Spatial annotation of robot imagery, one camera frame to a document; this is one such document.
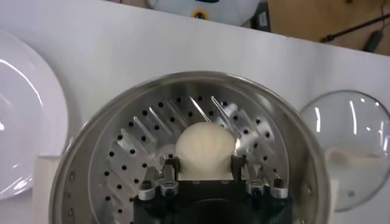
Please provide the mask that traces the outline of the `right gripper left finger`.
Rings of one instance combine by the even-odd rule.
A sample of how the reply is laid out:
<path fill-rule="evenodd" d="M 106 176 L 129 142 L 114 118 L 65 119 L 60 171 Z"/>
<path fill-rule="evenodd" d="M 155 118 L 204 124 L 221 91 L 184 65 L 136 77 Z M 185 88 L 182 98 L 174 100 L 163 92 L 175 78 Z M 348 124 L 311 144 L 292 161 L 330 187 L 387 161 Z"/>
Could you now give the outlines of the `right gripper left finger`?
<path fill-rule="evenodd" d="M 144 180 L 138 188 L 138 198 L 141 201 L 149 201 L 156 197 L 159 192 L 164 198 L 174 198 L 179 191 L 180 163 L 178 157 L 168 158 L 161 171 L 156 167 L 148 167 Z"/>

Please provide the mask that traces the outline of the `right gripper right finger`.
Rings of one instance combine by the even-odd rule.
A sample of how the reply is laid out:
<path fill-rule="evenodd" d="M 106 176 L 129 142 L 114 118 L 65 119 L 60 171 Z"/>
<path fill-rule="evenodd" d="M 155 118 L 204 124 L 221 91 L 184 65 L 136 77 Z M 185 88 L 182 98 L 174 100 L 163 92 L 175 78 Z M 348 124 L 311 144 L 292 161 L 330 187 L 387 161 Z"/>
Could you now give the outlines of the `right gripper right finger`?
<path fill-rule="evenodd" d="M 230 157 L 230 170 L 235 181 L 244 181 L 249 195 L 268 195 L 278 200 L 288 198 L 287 182 L 265 163 L 252 164 L 245 156 Z"/>

